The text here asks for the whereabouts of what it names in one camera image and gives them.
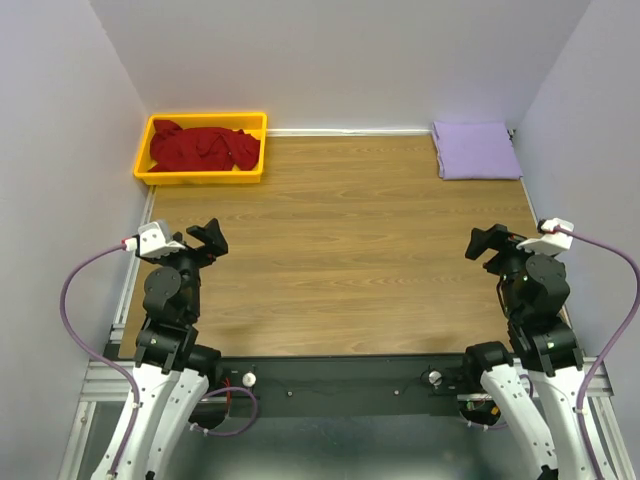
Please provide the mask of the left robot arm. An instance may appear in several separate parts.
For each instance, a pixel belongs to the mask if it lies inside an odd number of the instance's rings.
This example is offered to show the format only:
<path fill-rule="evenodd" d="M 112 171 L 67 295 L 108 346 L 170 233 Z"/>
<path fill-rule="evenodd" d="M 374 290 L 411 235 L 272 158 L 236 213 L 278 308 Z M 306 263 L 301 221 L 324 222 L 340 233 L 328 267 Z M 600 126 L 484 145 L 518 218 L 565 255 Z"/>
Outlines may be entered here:
<path fill-rule="evenodd" d="M 129 391 L 95 479 L 158 479 L 197 402 L 222 380 L 219 351 L 197 344 L 200 271 L 228 252 L 217 219 L 190 226 L 191 247 L 165 221 L 143 225 L 136 256 L 153 265 L 144 281 L 145 319 L 135 340 Z"/>

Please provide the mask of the red t shirt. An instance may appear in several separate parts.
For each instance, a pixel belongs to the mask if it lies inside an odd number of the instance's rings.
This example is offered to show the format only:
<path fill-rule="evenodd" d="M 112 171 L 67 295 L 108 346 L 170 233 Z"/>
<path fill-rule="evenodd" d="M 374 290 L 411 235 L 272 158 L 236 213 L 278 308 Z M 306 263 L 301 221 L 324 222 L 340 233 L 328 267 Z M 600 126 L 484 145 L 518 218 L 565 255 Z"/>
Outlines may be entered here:
<path fill-rule="evenodd" d="M 170 120 L 155 120 L 150 141 L 151 172 L 206 172 L 253 170 L 259 161 L 260 141 L 243 130 L 221 127 L 183 129 Z"/>

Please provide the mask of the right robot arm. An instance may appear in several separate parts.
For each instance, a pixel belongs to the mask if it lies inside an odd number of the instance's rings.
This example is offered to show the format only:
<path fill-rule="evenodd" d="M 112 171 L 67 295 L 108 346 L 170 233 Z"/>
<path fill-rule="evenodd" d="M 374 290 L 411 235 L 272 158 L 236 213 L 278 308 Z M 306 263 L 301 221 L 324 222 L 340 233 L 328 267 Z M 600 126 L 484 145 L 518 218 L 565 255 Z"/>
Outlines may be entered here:
<path fill-rule="evenodd" d="M 570 293 L 566 268 L 554 254 L 496 224 L 475 228 L 465 256 L 494 256 L 484 269 L 498 278 L 496 291 L 511 346 L 487 342 L 466 349 L 462 384 L 485 391 L 498 406 L 533 479 L 592 479 L 580 434 L 577 393 L 584 360 L 560 311 Z"/>

